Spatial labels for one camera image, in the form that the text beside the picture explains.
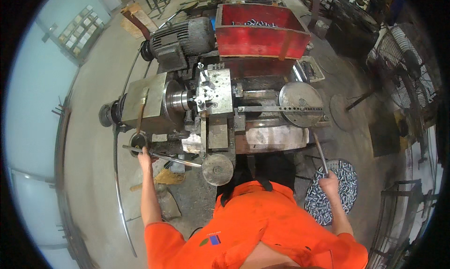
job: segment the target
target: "wall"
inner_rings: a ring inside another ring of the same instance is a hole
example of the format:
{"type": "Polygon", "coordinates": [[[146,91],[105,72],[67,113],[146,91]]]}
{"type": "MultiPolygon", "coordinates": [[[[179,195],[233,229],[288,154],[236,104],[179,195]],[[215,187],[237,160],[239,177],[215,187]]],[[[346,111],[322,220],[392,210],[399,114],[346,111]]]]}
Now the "wall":
{"type": "Polygon", "coordinates": [[[103,22],[106,23],[111,19],[109,10],[100,0],[48,0],[38,16],[48,27],[56,23],[58,29],[55,34],[59,36],[69,22],[88,4],[103,22]]]}
{"type": "MultiPolygon", "coordinates": [[[[48,0],[37,14],[54,35],[87,5],[107,23],[110,15],[100,0],[48,0]]],[[[42,41],[44,32],[35,21],[22,38],[10,72],[4,110],[4,151],[8,166],[23,172],[10,173],[11,191],[18,214],[34,242],[54,268],[78,268],[65,248],[54,178],[54,149],[59,116],[51,110],[63,102],[79,65],[69,60],[52,41],[42,41]]]]}

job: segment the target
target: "man's right arm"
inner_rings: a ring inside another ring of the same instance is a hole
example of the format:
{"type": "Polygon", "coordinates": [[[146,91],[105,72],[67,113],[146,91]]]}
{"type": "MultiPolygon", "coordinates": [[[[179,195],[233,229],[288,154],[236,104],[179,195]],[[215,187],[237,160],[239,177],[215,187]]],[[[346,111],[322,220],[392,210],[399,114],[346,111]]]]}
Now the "man's right arm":
{"type": "Polygon", "coordinates": [[[331,224],[331,231],[336,236],[341,233],[349,233],[353,236],[353,229],[348,221],[347,215],[341,204],[341,198],[339,197],[339,180],[338,177],[329,171],[328,178],[322,178],[319,180],[319,185],[327,195],[331,205],[331,214],[333,221],[331,224]]]}

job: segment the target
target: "wire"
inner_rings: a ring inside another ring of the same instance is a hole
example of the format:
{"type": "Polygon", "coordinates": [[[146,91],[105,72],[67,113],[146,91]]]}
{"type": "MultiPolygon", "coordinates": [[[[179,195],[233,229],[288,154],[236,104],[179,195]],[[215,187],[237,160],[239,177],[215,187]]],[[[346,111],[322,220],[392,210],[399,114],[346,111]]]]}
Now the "wire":
{"type": "Polygon", "coordinates": [[[192,233],[191,233],[191,235],[189,236],[189,238],[188,239],[190,239],[192,236],[194,236],[194,234],[195,234],[195,232],[197,231],[197,230],[200,230],[200,229],[202,229],[203,227],[198,227],[198,228],[195,228],[195,230],[194,231],[192,231],[192,233]]]}

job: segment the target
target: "metal disc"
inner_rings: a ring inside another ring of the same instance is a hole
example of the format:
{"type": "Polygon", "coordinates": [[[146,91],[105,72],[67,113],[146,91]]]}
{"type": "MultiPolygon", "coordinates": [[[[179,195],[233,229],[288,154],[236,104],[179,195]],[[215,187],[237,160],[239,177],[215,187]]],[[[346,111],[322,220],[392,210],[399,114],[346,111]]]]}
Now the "metal disc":
{"type": "MultiPolygon", "coordinates": [[[[309,84],[304,82],[291,82],[285,84],[278,97],[280,106],[296,107],[321,107],[323,108],[320,94],[309,84]]],[[[311,115],[302,113],[282,113],[293,125],[298,127],[314,126],[321,118],[321,114],[311,115]]]]}
{"type": "Polygon", "coordinates": [[[111,108],[109,104],[104,104],[102,108],[100,108],[100,111],[98,111],[98,120],[104,127],[110,127],[112,125],[110,118],[108,118],[108,114],[111,114],[111,108]]]}
{"type": "Polygon", "coordinates": [[[230,182],[233,170],[233,163],[224,155],[214,154],[203,160],[202,173],[211,185],[222,186],[230,182]]]}
{"type": "Polygon", "coordinates": [[[174,80],[168,81],[164,85],[162,92],[162,107],[167,119],[171,120],[176,126],[184,123],[184,112],[176,111],[172,108],[172,94],[182,90],[181,86],[174,80]]]}
{"type": "Polygon", "coordinates": [[[355,126],[354,109],[346,111],[350,101],[340,94],[333,95],[330,100],[330,113],[335,124],[343,131],[352,131],[355,126]]]}

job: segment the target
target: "round tray of metal parts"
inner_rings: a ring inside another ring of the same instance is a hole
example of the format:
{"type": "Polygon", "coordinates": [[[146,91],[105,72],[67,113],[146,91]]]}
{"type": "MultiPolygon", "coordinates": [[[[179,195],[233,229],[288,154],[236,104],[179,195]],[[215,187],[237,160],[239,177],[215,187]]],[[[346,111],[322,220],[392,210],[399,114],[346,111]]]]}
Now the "round tray of metal parts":
{"type": "Polygon", "coordinates": [[[323,116],[323,102],[320,94],[304,82],[285,84],[280,91],[278,102],[282,108],[292,108],[293,112],[281,114],[297,127],[314,126],[323,116]]]}
{"type": "MultiPolygon", "coordinates": [[[[327,167],[333,171],[339,180],[339,196],[346,214],[350,212],[358,195],[357,174],[351,163],[343,159],[327,161],[327,167]]],[[[319,179],[324,178],[323,166],[315,173],[307,190],[305,210],[322,226],[331,225],[331,206],[319,179]]]]}
{"type": "Polygon", "coordinates": [[[214,154],[203,160],[202,173],[211,185],[222,186],[230,182],[233,170],[233,163],[224,155],[214,154]]]}

